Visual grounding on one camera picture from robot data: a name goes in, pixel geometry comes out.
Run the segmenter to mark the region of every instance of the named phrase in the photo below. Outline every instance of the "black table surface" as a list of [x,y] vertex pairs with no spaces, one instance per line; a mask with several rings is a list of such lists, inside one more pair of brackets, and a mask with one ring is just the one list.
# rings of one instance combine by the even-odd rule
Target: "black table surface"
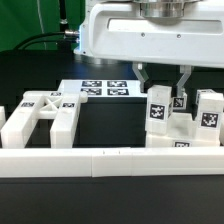
[[[178,67],[150,65],[148,71],[158,84],[173,84],[178,79]],[[187,84],[190,98],[197,88],[223,89],[223,70],[195,70]],[[5,106],[7,117],[15,109],[27,90],[56,90],[61,79],[135,79],[130,64],[96,66],[77,63],[71,53],[54,51],[6,51],[0,53],[0,104]],[[114,120],[123,116],[123,123],[111,126],[112,130],[131,123],[136,131],[128,132],[114,140],[122,131],[100,142],[98,135],[105,126],[88,120],[90,107],[96,112],[110,110],[115,106],[119,112]],[[126,102],[92,101],[80,113],[76,145],[84,146],[141,146],[144,144],[145,101],[130,99]],[[105,121],[110,116],[100,113]],[[90,133],[100,130],[95,137]],[[39,147],[29,142],[30,147]],[[93,223],[93,224],[214,224],[224,222],[224,176],[154,176],[154,177],[102,177],[102,178],[0,178],[0,223]]]

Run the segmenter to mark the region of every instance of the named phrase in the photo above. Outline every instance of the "cable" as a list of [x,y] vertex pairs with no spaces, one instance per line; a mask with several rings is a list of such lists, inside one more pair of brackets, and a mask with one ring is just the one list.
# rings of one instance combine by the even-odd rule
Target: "cable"
[[35,39],[39,39],[39,38],[43,38],[43,37],[50,37],[50,36],[60,36],[60,35],[64,35],[64,34],[65,34],[64,32],[53,32],[53,33],[44,33],[44,34],[35,35],[35,36],[25,39],[24,41],[22,41],[21,43],[16,45],[14,47],[14,50],[19,50],[19,48],[22,47],[24,44],[27,44],[28,42],[35,40]]
[[[43,19],[42,19],[42,13],[41,13],[40,0],[37,0],[37,12],[38,12],[38,17],[39,17],[39,21],[40,21],[41,32],[45,33]],[[44,48],[45,48],[45,50],[47,50],[46,42],[44,42]]]
[[31,43],[26,44],[24,47],[22,47],[22,50],[25,50],[27,47],[33,44],[39,44],[39,43],[57,43],[57,42],[63,42],[63,41],[70,41],[73,42],[73,40],[39,40],[39,41],[33,41]]

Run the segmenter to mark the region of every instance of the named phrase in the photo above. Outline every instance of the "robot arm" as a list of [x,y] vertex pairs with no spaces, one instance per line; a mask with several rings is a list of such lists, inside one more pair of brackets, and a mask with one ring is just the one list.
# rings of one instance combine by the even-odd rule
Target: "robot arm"
[[224,68],[223,0],[95,1],[87,8],[77,54]]

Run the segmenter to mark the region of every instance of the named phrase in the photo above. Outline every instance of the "white plastic piece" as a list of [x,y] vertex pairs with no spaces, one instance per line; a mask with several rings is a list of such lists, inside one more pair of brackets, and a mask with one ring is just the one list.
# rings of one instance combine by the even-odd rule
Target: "white plastic piece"
[[2,177],[91,177],[88,149],[1,149]]
[[38,118],[36,111],[44,104],[43,96],[25,97],[1,130],[3,148],[24,148]]
[[224,145],[224,114],[222,115],[219,140],[220,140],[221,144]]
[[86,92],[26,92],[1,131],[3,148],[24,148],[38,119],[55,119],[51,130],[52,148],[71,148],[80,104],[86,101]]
[[197,122],[196,138],[219,140],[223,107],[223,94],[200,94],[197,117],[195,118]]
[[210,174],[224,174],[223,147],[2,149],[0,156],[0,178]]
[[5,108],[0,107],[0,130],[5,124]]
[[79,118],[79,95],[63,97],[57,116],[50,130],[52,148],[72,148]]
[[[153,86],[149,90],[149,93],[147,99],[147,111],[150,111],[152,108],[151,101],[163,94],[160,86]],[[146,147],[219,146],[223,108],[223,94],[214,91],[206,91],[200,92],[199,94],[198,116],[194,121],[192,120],[191,114],[172,113],[167,118],[167,113],[164,112],[163,118],[165,117],[165,119],[162,123],[161,121],[158,122],[155,118],[150,117],[149,119],[149,112],[147,112]],[[160,131],[160,123],[163,124],[163,128],[166,131]]]
[[173,97],[173,110],[186,110],[187,94],[183,93],[182,97]]
[[92,176],[131,176],[131,149],[102,149],[92,157]]
[[132,176],[224,173],[224,149],[156,148],[133,152]]
[[171,87],[154,85],[148,90],[145,130],[165,135],[172,113]]
[[196,94],[195,104],[198,105],[198,103],[199,103],[199,97],[200,97],[200,94],[202,94],[202,93],[215,93],[215,91],[213,89],[198,89],[197,90],[197,94]]

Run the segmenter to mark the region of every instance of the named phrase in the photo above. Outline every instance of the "white h-shaped block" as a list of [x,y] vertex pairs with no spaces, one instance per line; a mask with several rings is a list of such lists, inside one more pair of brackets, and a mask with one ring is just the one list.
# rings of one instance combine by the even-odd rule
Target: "white h-shaped block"
[[3,148],[24,148],[39,119],[54,119],[51,148],[72,148],[80,104],[87,93],[26,92],[1,130]]

